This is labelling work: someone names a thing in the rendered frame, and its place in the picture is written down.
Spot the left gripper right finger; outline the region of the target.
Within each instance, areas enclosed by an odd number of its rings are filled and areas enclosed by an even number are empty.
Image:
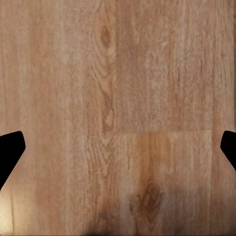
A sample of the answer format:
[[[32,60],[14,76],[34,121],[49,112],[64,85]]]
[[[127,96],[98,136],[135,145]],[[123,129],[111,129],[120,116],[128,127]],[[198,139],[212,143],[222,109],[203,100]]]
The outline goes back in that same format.
[[[236,133],[224,131],[220,148],[236,170]]]

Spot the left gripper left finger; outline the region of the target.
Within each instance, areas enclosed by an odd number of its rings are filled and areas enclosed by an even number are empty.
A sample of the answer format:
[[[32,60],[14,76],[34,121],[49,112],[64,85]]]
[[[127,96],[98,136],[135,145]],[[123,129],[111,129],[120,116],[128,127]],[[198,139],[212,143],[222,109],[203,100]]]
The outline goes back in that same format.
[[[0,189],[26,149],[21,131],[0,136]]]

